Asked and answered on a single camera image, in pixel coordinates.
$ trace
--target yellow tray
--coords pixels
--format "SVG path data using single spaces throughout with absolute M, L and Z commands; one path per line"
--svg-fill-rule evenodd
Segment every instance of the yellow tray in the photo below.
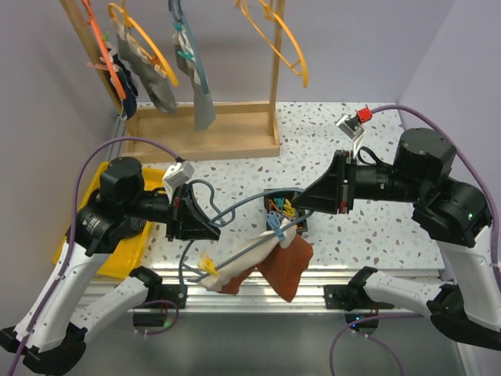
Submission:
M 80 203 L 79 208 L 82 208 L 85 203 L 87 203 L 91 193 L 95 189 L 99 188 L 99 176 L 101 175 L 101 172 L 106 170 L 107 166 L 108 162 L 103 162 L 99 166 L 97 173 L 92 179 L 90 187 L 87 189 L 87 193 L 85 194 L 83 201 Z M 162 170 L 143 167 L 142 176 L 144 177 L 145 190 L 154 190 L 155 188 L 162 186 L 162 177 L 164 176 L 164 173 L 165 171 Z M 122 240 L 108 261 L 101 266 L 98 274 L 114 278 L 127 278 L 131 270 L 137 267 L 141 261 L 142 253 L 144 252 L 146 242 L 148 241 L 152 225 L 152 222 L 146 222 L 142 233 L 136 235 L 135 237 L 131 237 L 130 239 Z M 61 250 L 63 249 L 65 241 L 66 237 L 61 240 L 59 249 L 53 259 L 54 264 L 57 263 L 57 260 L 61 255 Z

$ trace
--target clothes hanger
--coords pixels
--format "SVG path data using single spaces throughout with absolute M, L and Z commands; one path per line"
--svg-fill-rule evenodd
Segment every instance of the clothes hanger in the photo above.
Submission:
M 136 29 L 141 37 L 146 41 L 148 46 L 153 50 L 153 56 L 150 55 L 148 51 L 146 51 L 137 41 L 134 37 L 129 35 L 129 38 L 139 47 L 141 50 L 141 53 L 149 60 L 149 62 L 155 67 L 158 67 L 158 70 L 166 75 L 169 80 L 171 81 L 173 86 L 179 86 L 179 81 L 172 70 L 171 66 L 167 62 L 167 59 L 165 59 L 164 55 L 162 52 L 157 48 L 157 45 L 153 43 L 149 35 L 139 26 L 139 24 L 129 16 L 127 7 L 126 7 L 126 1 L 122 0 L 122 7 L 115 3 L 110 3 L 108 5 L 108 15 L 111 20 L 114 20 L 116 22 L 121 22 L 120 18 L 117 15 L 117 12 L 121 14 L 122 19 L 123 19 L 123 25 L 125 27 L 130 27 Z
M 111 81 L 113 82 L 113 86 L 115 87 L 115 90 L 117 91 L 118 97 L 122 100 L 124 100 L 127 96 L 125 95 L 124 88 L 122 87 L 122 84 L 120 82 L 120 78 L 118 78 L 117 72 L 115 71 L 114 64 L 110 60 L 110 57 L 108 55 L 108 49 L 106 48 L 106 45 L 104 44 L 104 41 L 102 39 L 102 34 L 101 34 L 101 29 L 99 27 L 99 24 L 97 23 L 96 15 L 94 14 L 94 11 L 92 10 L 91 3 L 89 0 L 81 0 L 82 4 L 85 7 L 85 10 L 87 11 L 88 14 L 88 24 L 91 26 L 92 31 L 94 32 L 94 36 L 96 37 L 97 44 L 99 46 L 99 50 L 101 51 L 102 55 L 102 60 L 104 60 L 104 63 L 106 64 L 106 71 L 110 72 L 111 76 Z M 103 69 L 102 64 L 92 64 L 88 63 L 90 67 L 94 67 L 97 69 Z
M 285 56 L 283 56 L 282 53 L 273 45 L 273 43 L 268 39 L 265 33 L 262 32 L 259 26 L 254 22 L 254 20 L 252 20 L 249 14 L 249 8 L 247 6 L 247 0 L 236 0 L 235 6 L 240 7 L 245 18 L 247 18 L 250 24 L 254 26 L 254 29 L 256 29 L 259 35 L 261 35 L 261 37 L 265 40 L 265 42 L 267 42 L 269 46 L 272 48 L 273 52 L 279 56 L 279 58 L 289 67 L 289 69 L 291 69 L 297 76 L 303 77 L 303 87 L 306 88 L 308 86 L 308 66 L 306 65 L 305 56 L 301 51 L 301 47 L 297 43 L 296 38 L 290 31 L 287 24 L 273 10 L 273 0 L 270 0 L 269 4 L 265 0 L 258 0 L 258 1 L 261 3 L 263 7 L 263 14 L 265 19 L 271 22 L 278 22 L 281 28 L 286 32 L 290 41 L 292 42 L 292 45 L 296 49 L 297 56 L 299 57 L 299 60 L 296 61 L 295 63 L 290 63 L 289 60 L 287 60 Z M 301 66 L 301 71 L 297 70 L 296 68 L 297 65 Z
M 175 27 L 177 28 L 179 25 L 182 25 L 185 28 L 186 37 L 188 38 L 188 43 L 190 44 L 190 47 L 193 50 L 193 57 L 195 59 L 195 68 L 196 72 L 198 73 L 198 77 L 200 78 L 200 85 L 202 86 L 202 91 L 204 92 L 204 94 L 208 94 L 209 86 L 207 84 L 207 79 L 205 77 L 204 66 L 202 65 L 202 60 L 196 47 L 195 38 L 193 37 L 193 33 L 189 28 L 185 14 L 182 11 L 181 0 L 168 0 L 168 5 L 169 5 L 169 11 L 172 13 L 174 21 L 176 22 Z

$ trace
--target yellow clothespin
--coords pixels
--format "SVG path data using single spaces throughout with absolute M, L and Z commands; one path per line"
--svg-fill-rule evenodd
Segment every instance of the yellow clothespin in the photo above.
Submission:
M 200 255 L 200 261 L 198 262 L 198 267 L 202 270 L 205 270 L 212 276 L 219 277 L 219 271 L 216 270 L 216 266 L 212 261 L 212 258 L 210 258 L 207 253 L 203 253 L 202 255 Z
M 292 207 L 289 200 L 285 199 L 283 203 L 283 214 L 288 215 L 291 218 L 296 218 L 296 209 Z

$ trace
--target brown cloth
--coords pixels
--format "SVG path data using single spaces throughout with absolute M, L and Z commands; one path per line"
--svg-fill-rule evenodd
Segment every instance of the brown cloth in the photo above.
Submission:
M 257 268 L 268 281 L 275 292 L 285 301 L 292 302 L 296 296 L 301 274 L 308 268 L 313 256 L 313 247 L 299 235 L 292 240 L 289 247 L 282 248 L 279 244 L 257 264 Z M 220 290 L 221 294 L 238 294 L 240 285 L 254 271 L 255 266 L 244 270 Z
M 238 294 L 238 292 L 240 291 L 240 285 L 247 279 L 248 276 L 250 276 L 252 272 L 254 272 L 254 269 L 256 269 L 256 267 L 252 266 L 251 268 L 244 270 L 238 276 L 233 277 L 218 292 L 220 294 L 231 294 L 231 295 Z

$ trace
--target wooden clothes rack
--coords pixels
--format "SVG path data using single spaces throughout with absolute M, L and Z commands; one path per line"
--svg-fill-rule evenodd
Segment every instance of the wooden clothes rack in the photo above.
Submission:
M 101 53 L 78 0 L 59 0 L 92 63 L 101 63 Z M 283 20 L 285 0 L 276 0 L 275 13 Z M 283 29 L 275 22 L 273 47 L 282 48 Z M 279 132 L 276 123 L 280 57 L 273 53 L 269 101 L 215 103 L 216 120 L 208 130 L 195 131 L 193 105 L 180 105 L 176 114 L 167 115 L 155 107 L 138 107 L 135 116 L 125 122 L 130 136 L 154 139 L 175 148 L 192 161 L 249 157 L 278 157 Z M 112 103 L 121 112 L 121 102 L 110 81 L 110 74 L 96 70 Z M 124 155 L 142 163 L 172 161 L 154 146 L 126 142 Z

